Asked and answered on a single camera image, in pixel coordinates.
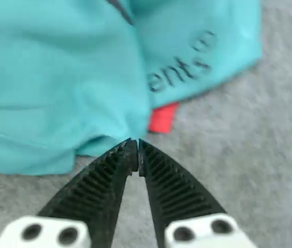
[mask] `carpet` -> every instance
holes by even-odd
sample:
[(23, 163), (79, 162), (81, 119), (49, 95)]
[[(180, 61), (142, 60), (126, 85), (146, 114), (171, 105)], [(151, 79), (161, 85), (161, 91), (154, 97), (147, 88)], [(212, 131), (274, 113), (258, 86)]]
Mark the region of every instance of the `carpet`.
[[(259, 247), (292, 247), (292, 0), (264, 0), (263, 60), (222, 87), (184, 101), (170, 134), (147, 140), (218, 199)], [(0, 232), (36, 213), (78, 170), (0, 175)], [(112, 247), (156, 247), (145, 184), (128, 179)]]

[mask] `hole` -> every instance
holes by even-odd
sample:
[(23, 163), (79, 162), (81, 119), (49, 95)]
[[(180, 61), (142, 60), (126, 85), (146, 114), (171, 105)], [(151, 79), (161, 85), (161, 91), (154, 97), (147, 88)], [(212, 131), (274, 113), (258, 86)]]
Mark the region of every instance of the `hole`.
[(233, 231), (232, 226), (223, 220), (216, 220), (212, 223), (212, 229), (217, 234), (229, 234)]
[(194, 233), (187, 227), (179, 227), (173, 233), (176, 241), (190, 241), (194, 239)]
[(63, 245), (69, 245), (77, 239), (76, 228), (70, 227), (63, 230), (59, 235), (59, 242)]
[(38, 237), (41, 232), (42, 227), (39, 224), (33, 224), (24, 229), (22, 233), (22, 238), (24, 240), (32, 240)]

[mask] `white plastic part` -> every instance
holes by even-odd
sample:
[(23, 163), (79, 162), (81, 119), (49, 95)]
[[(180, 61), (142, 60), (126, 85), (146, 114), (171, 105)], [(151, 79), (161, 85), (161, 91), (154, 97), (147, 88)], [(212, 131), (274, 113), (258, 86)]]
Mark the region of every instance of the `white plastic part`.
[(0, 236), (0, 248), (90, 248), (84, 222), (24, 216), (8, 224)]
[(165, 245), (166, 248), (256, 248), (236, 221), (223, 213), (172, 222), (165, 231)]

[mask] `floor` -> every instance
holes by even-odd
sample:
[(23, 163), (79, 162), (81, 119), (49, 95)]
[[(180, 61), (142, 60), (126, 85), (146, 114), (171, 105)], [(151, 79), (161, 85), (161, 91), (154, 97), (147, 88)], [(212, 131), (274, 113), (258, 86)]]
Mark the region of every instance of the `floor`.
[[(259, 247), (292, 247), (292, 0), (263, 0), (264, 58), (181, 104), (173, 131), (148, 141), (191, 171)], [(76, 170), (90, 159), (79, 158)], [(0, 175), (0, 232), (71, 177)], [(156, 247), (142, 180), (126, 186), (113, 247)]]

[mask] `teal fabric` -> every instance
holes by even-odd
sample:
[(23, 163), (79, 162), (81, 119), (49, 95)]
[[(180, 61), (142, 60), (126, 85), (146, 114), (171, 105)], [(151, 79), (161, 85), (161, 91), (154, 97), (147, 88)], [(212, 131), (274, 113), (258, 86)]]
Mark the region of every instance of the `teal fabric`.
[(0, 173), (62, 174), (261, 56), (258, 0), (0, 0)]
[(131, 3), (153, 107), (218, 86), (262, 55), (259, 0)]

